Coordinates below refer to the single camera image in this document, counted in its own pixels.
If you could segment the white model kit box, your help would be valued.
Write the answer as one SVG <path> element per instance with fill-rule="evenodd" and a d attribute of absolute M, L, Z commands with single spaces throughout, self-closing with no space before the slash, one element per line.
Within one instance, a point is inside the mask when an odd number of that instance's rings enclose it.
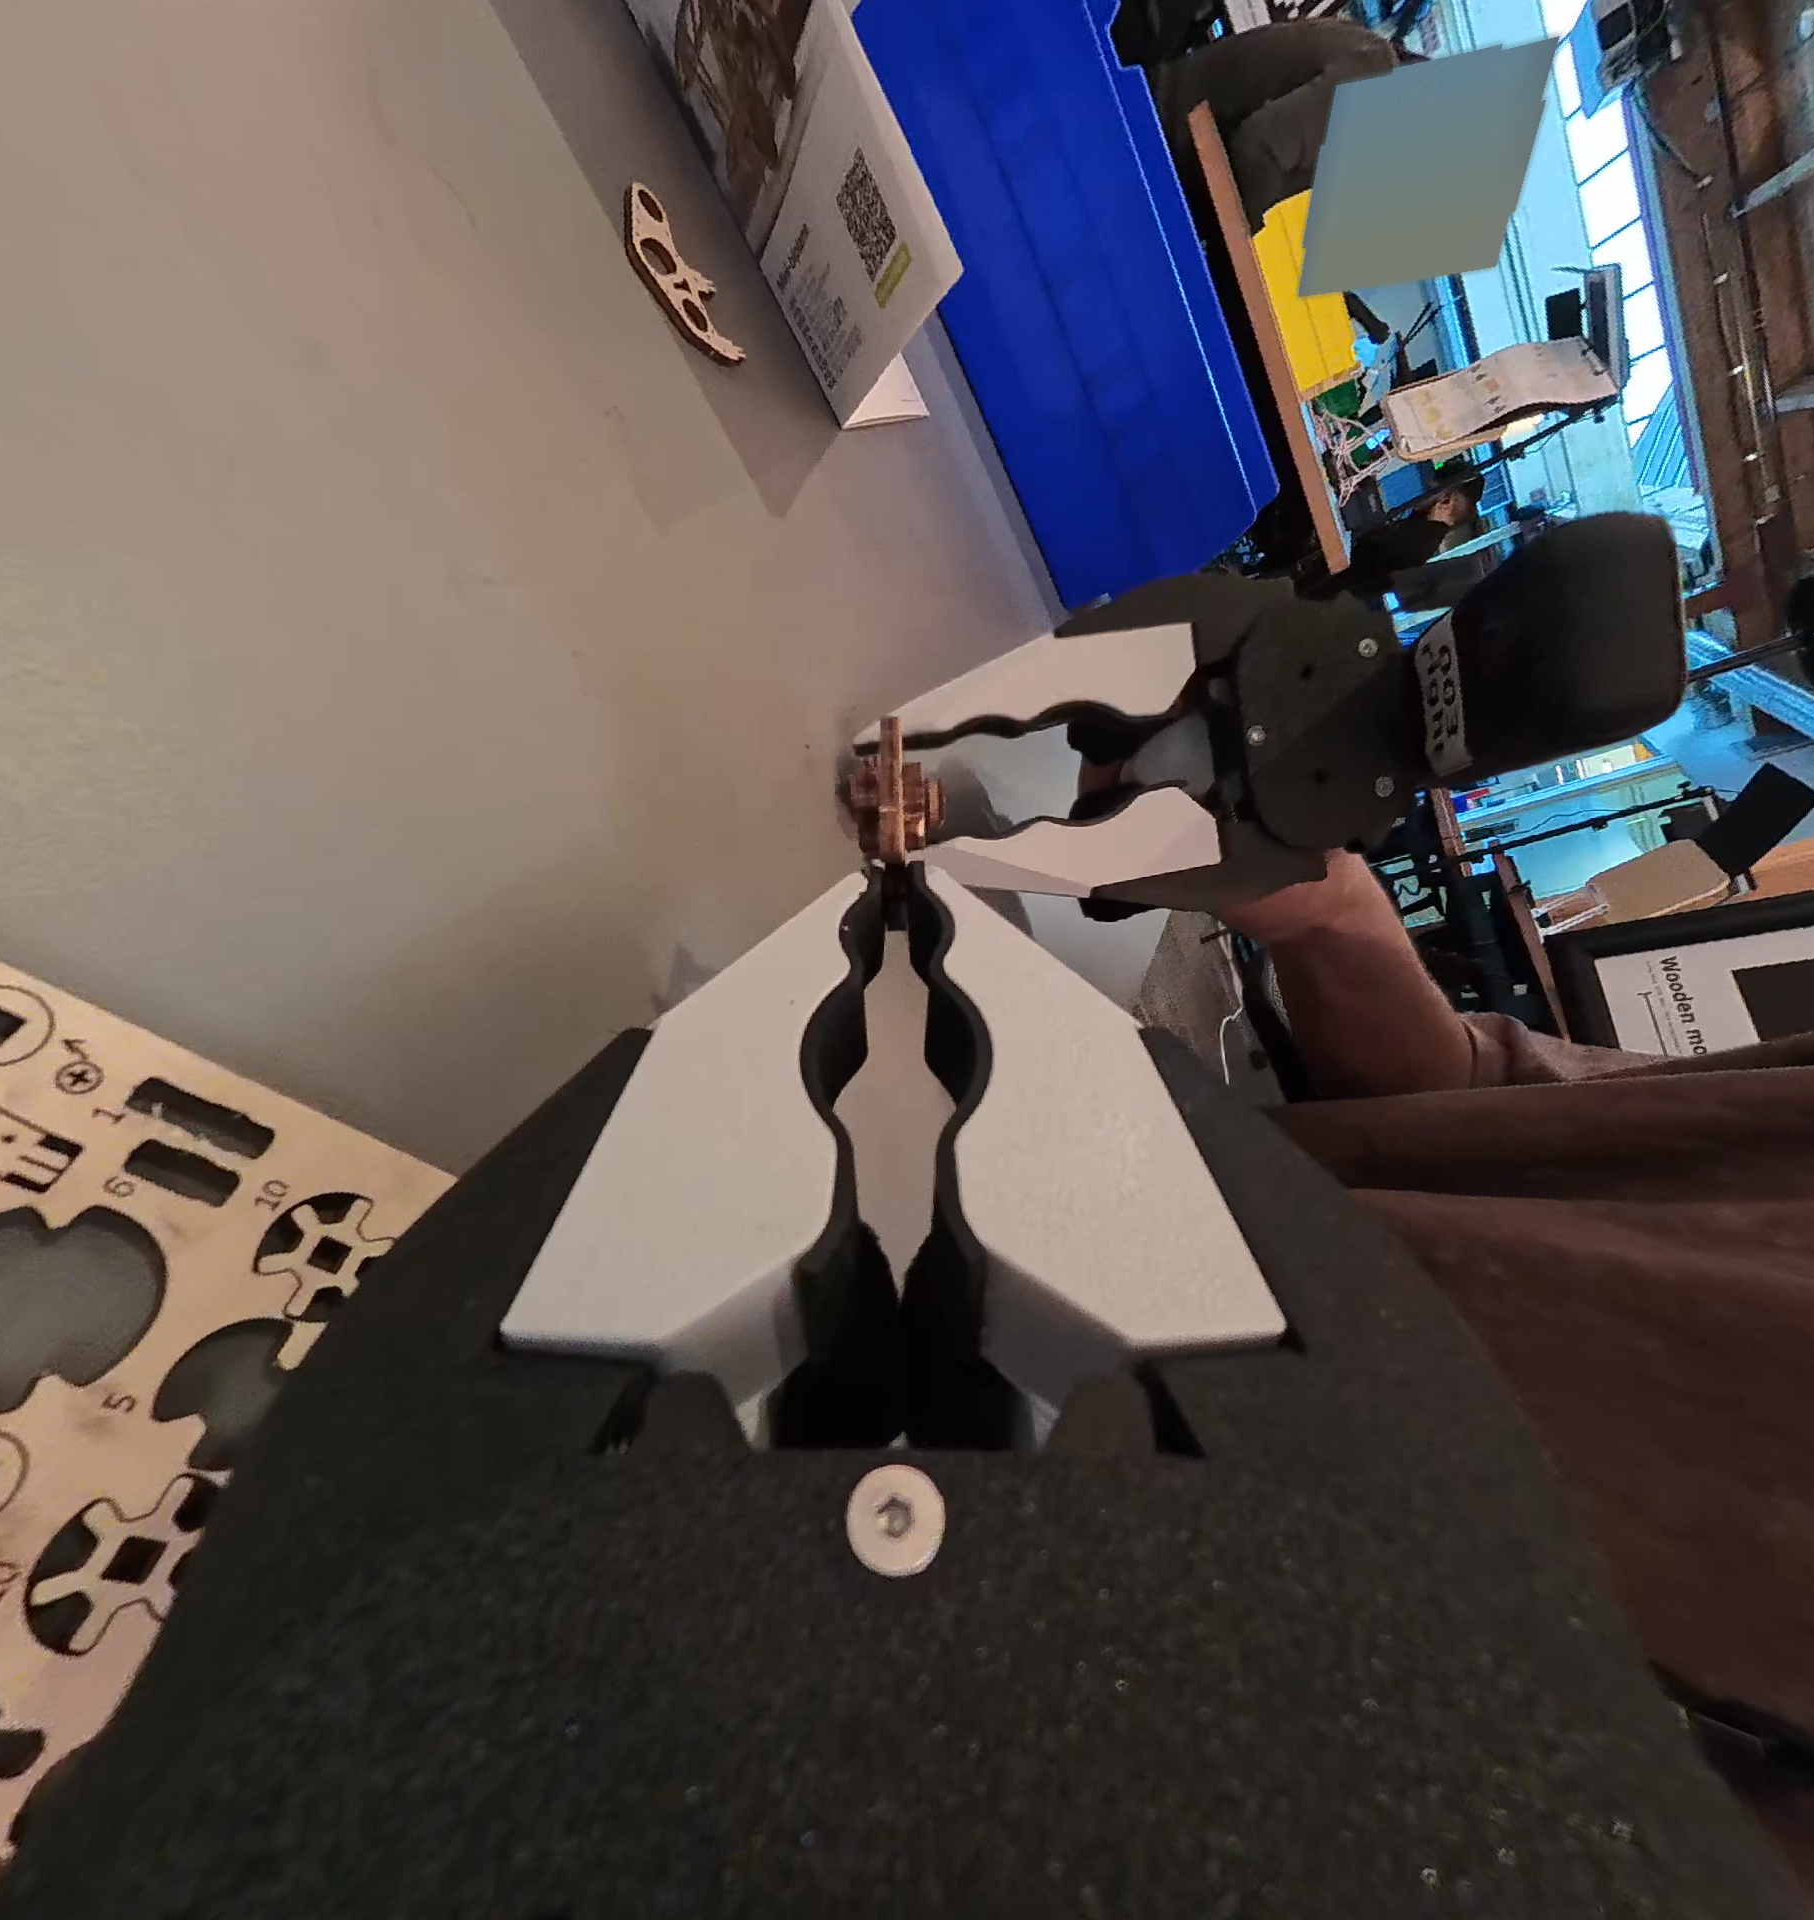
<path fill-rule="evenodd" d="M 927 400 L 909 343 L 963 265 L 844 0 L 630 0 L 844 430 Z"/>

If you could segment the wooden plate part with holes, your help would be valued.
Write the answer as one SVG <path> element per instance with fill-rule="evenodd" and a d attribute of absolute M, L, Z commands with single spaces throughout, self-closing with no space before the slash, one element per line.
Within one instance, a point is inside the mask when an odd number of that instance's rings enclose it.
<path fill-rule="evenodd" d="M 742 347 L 716 323 L 721 285 L 681 253 L 672 214 L 652 183 L 630 181 L 621 223 L 633 275 L 681 343 L 721 367 L 739 367 L 747 358 Z"/>

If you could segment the yellow plastic bin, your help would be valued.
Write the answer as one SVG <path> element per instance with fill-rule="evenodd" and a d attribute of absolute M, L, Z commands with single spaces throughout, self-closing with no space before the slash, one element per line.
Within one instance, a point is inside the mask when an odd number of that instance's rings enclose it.
<path fill-rule="evenodd" d="M 1304 241 L 1312 192 L 1280 199 L 1256 235 L 1256 265 L 1274 308 L 1291 383 L 1314 400 L 1349 383 L 1361 367 L 1345 296 L 1304 296 Z"/>

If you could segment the white instruction sheet stand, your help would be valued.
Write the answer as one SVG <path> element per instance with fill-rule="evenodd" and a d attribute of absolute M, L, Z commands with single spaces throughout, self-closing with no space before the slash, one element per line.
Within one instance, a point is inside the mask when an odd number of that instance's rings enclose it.
<path fill-rule="evenodd" d="M 1381 427 L 1399 462 L 1447 462 L 1491 446 L 1518 423 L 1582 414 L 1618 396 L 1618 380 L 1587 339 L 1518 343 L 1473 367 L 1385 393 Z"/>

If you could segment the laser-cut wooden parts sheet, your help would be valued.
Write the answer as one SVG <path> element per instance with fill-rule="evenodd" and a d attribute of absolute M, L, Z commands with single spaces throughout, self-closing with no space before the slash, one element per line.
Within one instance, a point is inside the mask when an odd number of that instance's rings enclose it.
<path fill-rule="evenodd" d="M 0 1868 L 243 1437 L 452 1176 L 0 960 Z"/>

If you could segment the person's brown shirt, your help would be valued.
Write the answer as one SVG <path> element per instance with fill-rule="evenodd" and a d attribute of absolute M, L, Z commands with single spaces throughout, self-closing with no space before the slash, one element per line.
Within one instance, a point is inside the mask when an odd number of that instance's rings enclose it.
<path fill-rule="evenodd" d="M 1582 1498 L 1654 1666 L 1814 1735 L 1814 1061 L 1314 1105 Z"/>

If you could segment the wooden gear model assembly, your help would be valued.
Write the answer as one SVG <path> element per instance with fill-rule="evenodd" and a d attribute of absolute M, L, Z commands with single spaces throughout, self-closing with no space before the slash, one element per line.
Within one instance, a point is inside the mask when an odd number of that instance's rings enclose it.
<path fill-rule="evenodd" d="M 944 825 L 944 784 L 909 758 L 904 720 L 878 720 L 878 739 L 856 747 L 844 779 L 864 864 L 878 872 L 883 905 L 900 923 L 909 907 L 909 864 L 927 849 Z"/>

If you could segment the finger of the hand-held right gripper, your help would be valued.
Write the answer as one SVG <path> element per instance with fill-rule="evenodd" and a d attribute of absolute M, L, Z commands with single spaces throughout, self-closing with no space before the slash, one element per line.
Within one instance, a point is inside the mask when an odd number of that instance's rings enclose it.
<path fill-rule="evenodd" d="M 885 722 L 900 727 L 904 747 L 944 747 L 963 734 L 1031 734 L 1088 715 L 1146 727 L 1183 707 L 1192 674 L 1192 622 L 1044 632 L 866 722 L 856 734 L 856 754 L 875 758 Z"/>
<path fill-rule="evenodd" d="M 1161 876 L 1213 872 L 1216 860 L 1216 814 L 1177 784 L 1127 787 L 1090 823 L 1016 823 L 986 787 L 958 787 L 919 866 L 972 891 L 1095 901 Z"/>

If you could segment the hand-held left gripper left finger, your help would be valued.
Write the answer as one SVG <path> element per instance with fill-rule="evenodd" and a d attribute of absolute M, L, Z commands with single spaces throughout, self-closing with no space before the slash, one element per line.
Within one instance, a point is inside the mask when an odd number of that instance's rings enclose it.
<path fill-rule="evenodd" d="M 844 1202 L 832 1093 L 806 1036 L 849 997 L 866 1041 L 866 953 L 846 919 L 878 907 L 837 880 L 735 964 L 661 1012 L 539 1244 L 499 1338 L 771 1395 L 809 1352 L 802 1262 Z"/>

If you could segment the framed marker sign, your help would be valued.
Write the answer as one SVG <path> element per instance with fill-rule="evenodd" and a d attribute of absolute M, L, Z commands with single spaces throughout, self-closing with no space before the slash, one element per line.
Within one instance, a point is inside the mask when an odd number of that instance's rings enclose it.
<path fill-rule="evenodd" d="M 1814 891 L 1591 923 L 1545 958 L 1587 1046 L 1690 1061 L 1814 1036 Z"/>

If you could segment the person's right forearm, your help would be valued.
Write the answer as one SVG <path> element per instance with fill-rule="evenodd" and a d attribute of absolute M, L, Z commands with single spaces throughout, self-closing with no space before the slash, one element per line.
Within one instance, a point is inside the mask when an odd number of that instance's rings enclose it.
<path fill-rule="evenodd" d="M 1349 1188 L 1814 1202 L 1814 1036 L 1654 1060 L 1465 1019 L 1355 853 L 1230 926 L 1272 953 L 1308 1069 L 1284 1128 Z"/>

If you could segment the blue plastic bin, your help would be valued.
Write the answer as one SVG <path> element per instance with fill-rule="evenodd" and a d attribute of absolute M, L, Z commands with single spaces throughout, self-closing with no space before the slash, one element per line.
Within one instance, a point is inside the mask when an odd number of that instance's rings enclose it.
<path fill-rule="evenodd" d="M 963 263 L 939 323 L 1066 610 L 1199 574 L 1280 499 L 1116 13 L 866 0 L 849 15 Z"/>

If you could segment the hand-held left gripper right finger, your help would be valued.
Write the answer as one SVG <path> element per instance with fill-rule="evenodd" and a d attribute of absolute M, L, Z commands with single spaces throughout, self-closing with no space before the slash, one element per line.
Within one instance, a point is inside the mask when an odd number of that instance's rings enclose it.
<path fill-rule="evenodd" d="M 1289 1320 L 1148 1028 L 938 866 L 909 872 L 909 946 L 954 1101 L 909 1270 L 919 1352 L 1064 1404 L 1138 1366 L 1274 1348 Z"/>

